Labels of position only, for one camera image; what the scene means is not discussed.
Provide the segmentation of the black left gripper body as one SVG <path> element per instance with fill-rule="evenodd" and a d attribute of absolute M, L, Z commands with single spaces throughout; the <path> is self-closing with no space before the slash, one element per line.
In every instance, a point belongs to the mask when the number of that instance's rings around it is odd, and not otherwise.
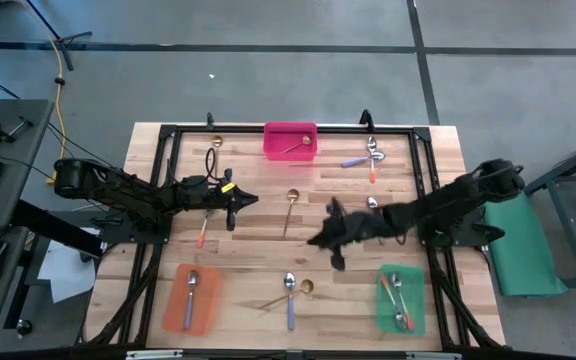
<path fill-rule="evenodd" d="M 232 182 L 232 169 L 227 168 L 224 176 L 218 178 L 216 183 L 210 183 L 208 180 L 208 191 L 203 197 L 187 196 L 182 192 L 181 182 L 175 182 L 171 185 L 173 191 L 173 208 L 179 212 L 181 210 L 225 210 L 226 228 L 228 231 L 235 229 L 235 185 Z"/>

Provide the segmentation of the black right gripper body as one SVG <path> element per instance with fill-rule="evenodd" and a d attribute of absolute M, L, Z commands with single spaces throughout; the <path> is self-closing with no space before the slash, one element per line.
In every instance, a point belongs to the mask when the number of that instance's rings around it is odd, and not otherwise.
<path fill-rule="evenodd" d="M 331 251 L 330 262 L 333 269 L 344 271 L 346 268 L 342 248 L 355 242 L 384 236 L 388 232 L 388 225 L 383 216 L 383 209 L 377 207 L 363 211 L 348 213 L 342 203 L 333 197 L 326 205 L 329 215 L 323 221 L 323 226 L 337 226 L 339 233 L 335 240 L 339 247 L 328 249 Z"/>

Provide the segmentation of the gold spoon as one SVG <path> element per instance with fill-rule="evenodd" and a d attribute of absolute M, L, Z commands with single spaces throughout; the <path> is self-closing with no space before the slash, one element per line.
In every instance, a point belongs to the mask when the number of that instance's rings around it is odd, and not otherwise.
<path fill-rule="evenodd" d="M 292 208 L 293 208 L 294 203 L 299 199 L 299 196 L 300 196 L 300 193 L 297 189 L 290 189 L 287 192 L 287 199 L 289 200 L 289 207 L 288 207 L 287 215 L 286 215 L 285 222 L 284 222 L 284 228 L 283 228 L 283 233 L 282 233 L 282 238 L 281 238 L 282 241 L 284 241 L 286 239 L 288 225 L 290 223 L 290 217 L 291 217 L 291 213 L 292 213 Z"/>
<path fill-rule="evenodd" d="M 312 146 L 312 138 L 309 135 L 303 135 L 301 140 L 295 144 L 288 146 L 286 149 L 283 150 L 283 153 L 291 153 L 291 152 L 310 152 Z"/>
<path fill-rule="evenodd" d="M 215 135 L 212 137 L 212 149 L 214 151 L 214 156 L 213 156 L 213 164 L 214 164 L 214 175 L 216 177 L 219 176 L 219 150 L 220 147 L 223 144 L 223 139 L 221 136 L 219 135 Z"/>
<path fill-rule="evenodd" d="M 290 293 L 288 293 L 287 295 L 281 296 L 279 298 L 276 298 L 272 301 L 269 301 L 263 305 L 260 306 L 260 309 L 265 309 L 268 308 L 272 305 L 274 305 L 275 303 L 278 303 L 284 299 L 289 298 L 291 295 L 298 295 L 298 294 L 309 294 L 313 291 L 314 289 L 314 283 L 310 280 L 310 279 L 305 279 L 301 282 L 300 287 L 298 290 L 294 290 L 291 291 Z"/>

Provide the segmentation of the orange-handled silver spoon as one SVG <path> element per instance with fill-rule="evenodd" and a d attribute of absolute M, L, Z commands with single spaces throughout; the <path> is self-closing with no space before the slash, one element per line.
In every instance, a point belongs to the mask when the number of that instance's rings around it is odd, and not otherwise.
<path fill-rule="evenodd" d="M 197 240 L 197 247 L 198 248 L 202 248 L 204 245 L 207 224 L 208 224 L 208 221 L 211 218 L 213 213 L 214 213 L 214 210 L 207 210 L 205 215 L 204 215 L 202 226 L 201 226 L 201 229 L 199 232 L 199 237 Z"/>
<path fill-rule="evenodd" d="M 415 330 L 415 325 L 403 297 L 401 276 L 398 273 L 394 273 L 391 277 L 391 280 L 401 306 L 401 310 L 397 315 L 400 327 L 407 332 L 413 332 Z"/>
<path fill-rule="evenodd" d="M 385 291 L 388 294 L 388 297 L 392 303 L 393 309 L 394 309 L 394 318 L 395 318 L 395 324 L 397 326 L 398 329 L 400 330 L 406 330 L 407 329 L 407 325 L 405 323 L 405 319 L 404 319 L 404 315 L 403 313 L 399 310 L 399 307 L 397 305 L 397 302 L 394 298 L 393 292 L 391 290 L 391 287 L 389 285 L 389 282 L 386 278 L 385 275 L 381 275 L 380 278 L 381 284 L 383 286 L 383 288 L 385 289 Z"/>
<path fill-rule="evenodd" d="M 370 182 L 376 182 L 376 170 L 375 170 L 375 163 L 377 161 L 378 152 L 377 152 L 377 141 L 373 136 L 370 136 L 367 140 L 367 149 L 370 153 Z"/>

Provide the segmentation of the pink plastic bin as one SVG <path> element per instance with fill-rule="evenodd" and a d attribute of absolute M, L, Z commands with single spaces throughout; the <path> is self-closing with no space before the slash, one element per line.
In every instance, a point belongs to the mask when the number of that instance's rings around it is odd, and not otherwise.
<path fill-rule="evenodd" d="M 303 135 L 312 138 L 311 151 L 283 153 Z M 270 161 L 312 161 L 317 153 L 317 125 L 312 122 L 268 122 L 264 126 L 263 152 Z"/>

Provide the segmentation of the teal green plastic bin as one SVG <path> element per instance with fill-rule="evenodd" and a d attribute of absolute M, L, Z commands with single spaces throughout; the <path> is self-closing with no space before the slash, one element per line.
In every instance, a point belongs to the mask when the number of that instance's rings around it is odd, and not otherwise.
<path fill-rule="evenodd" d="M 388 297 L 387 292 L 383 288 L 380 278 L 385 275 L 394 298 L 397 302 L 399 310 L 401 310 L 400 302 L 392 284 L 391 277 L 394 273 L 398 273 L 402 279 L 402 292 L 407 309 L 414 321 L 415 330 L 407 332 L 400 330 L 395 324 L 394 309 Z M 400 265 L 382 265 L 376 276 L 376 325 L 384 333 L 402 334 L 411 336 L 424 336 L 425 335 L 425 285 L 424 274 L 420 268 L 408 267 Z"/>

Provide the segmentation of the orange plastic tray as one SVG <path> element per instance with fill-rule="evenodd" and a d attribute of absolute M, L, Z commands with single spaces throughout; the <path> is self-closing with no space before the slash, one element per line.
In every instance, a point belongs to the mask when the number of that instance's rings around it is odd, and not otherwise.
<path fill-rule="evenodd" d="M 195 289 L 192 324 L 185 330 L 184 316 L 188 296 L 187 279 L 191 270 L 199 272 Z M 217 268 L 182 264 L 176 269 L 172 289 L 162 319 L 162 328 L 170 333 L 206 336 L 212 329 L 221 300 L 222 276 Z"/>

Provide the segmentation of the green mat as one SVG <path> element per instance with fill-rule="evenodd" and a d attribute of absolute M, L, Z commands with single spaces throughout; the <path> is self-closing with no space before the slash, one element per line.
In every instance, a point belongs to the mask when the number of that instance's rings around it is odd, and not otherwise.
<path fill-rule="evenodd" d="M 486 224 L 504 231 L 490 243 L 503 296 L 550 297 L 568 292 L 556 273 L 540 219 L 524 193 L 505 202 L 488 202 L 484 210 Z"/>

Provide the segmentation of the white paper sheet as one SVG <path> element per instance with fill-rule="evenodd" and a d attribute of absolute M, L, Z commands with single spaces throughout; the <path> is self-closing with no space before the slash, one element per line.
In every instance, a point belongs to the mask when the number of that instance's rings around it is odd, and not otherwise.
<path fill-rule="evenodd" d="M 55 240 L 49 242 L 37 279 L 49 282 L 52 301 L 61 302 L 91 290 L 96 273 L 93 260 Z"/>

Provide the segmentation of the grey desk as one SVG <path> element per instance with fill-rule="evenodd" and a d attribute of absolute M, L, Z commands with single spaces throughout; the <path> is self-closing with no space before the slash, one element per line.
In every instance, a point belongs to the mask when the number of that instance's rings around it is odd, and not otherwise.
<path fill-rule="evenodd" d="M 0 99 L 0 125 L 4 132 L 14 133 L 15 141 L 0 143 L 0 240 L 7 243 L 4 267 L 0 277 L 0 313 L 16 271 L 16 260 L 23 248 L 27 231 L 9 228 L 32 164 L 38 153 L 54 104 L 50 100 Z"/>

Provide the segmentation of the black floor stand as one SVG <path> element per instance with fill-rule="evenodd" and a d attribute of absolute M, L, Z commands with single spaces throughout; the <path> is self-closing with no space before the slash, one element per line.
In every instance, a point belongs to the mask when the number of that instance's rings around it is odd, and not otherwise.
<path fill-rule="evenodd" d="M 39 9 L 33 4 L 31 0 L 20 0 L 22 6 L 33 16 L 35 20 L 42 24 L 42 27 L 49 33 L 48 38 L 52 44 L 55 45 L 57 51 L 61 54 L 62 60 L 69 71 L 74 70 L 71 56 L 68 52 L 69 45 L 76 39 L 92 36 L 92 31 L 76 33 L 74 35 L 62 37 L 58 34 L 55 28 L 48 22 Z"/>

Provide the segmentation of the black metal table frame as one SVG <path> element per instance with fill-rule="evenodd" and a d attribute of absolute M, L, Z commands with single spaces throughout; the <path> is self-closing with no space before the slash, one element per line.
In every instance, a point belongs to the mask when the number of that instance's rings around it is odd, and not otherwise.
<path fill-rule="evenodd" d="M 328 252 L 307 241 L 321 230 L 326 204 L 336 197 L 348 211 L 363 210 L 367 198 L 379 203 L 409 202 L 429 191 L 432 176 L 418 135 L 400 126 L 375 132 L 385 154 L 375 166 L 341 163 L 366 152 L 367 131 L 359 125 L 324 126 L 312 161 L 270 161 L 263 154 L 263 133 L 246 127 L 227 134 L 219 152 L 221 167 L 231 168 L 234 182 L 256 194 L 259 201 L 236 217 L 228 231 L 226 216 L 218 212 L 208 221 L 202 248 L 197 240 L 204 213 L 182 212 L 172 222 L 163 246 L 153 292 L 137 301 L 129 336 L 143 334 L 150 348 L 183 349 L 297 349 L 297 350 L 437 350 L 441 346 L 432 286 L 425 285 L 425 335 L 384 333 L 376 325 L 376 276 L 385 264 L 426 269 L 428 257 L 415 232 L 404 244 L 392 239 L 369 240 L 344 248 L 344 271 L 331 267 Z M 297 189 L 286 239 L 281 240 L 289 200 Z M 214 267 L 222 276 L 217 317 L 206 336 L 170 333 L 162 319 L 176 269 L 182 264 Z M 296 289 L 305 279 L 314 283 L 309 294 L 294 295 L 295 329 L 287 329 L 287 299 L 260 306 L 287 295 L 284 276 L 296 277 Z"/>

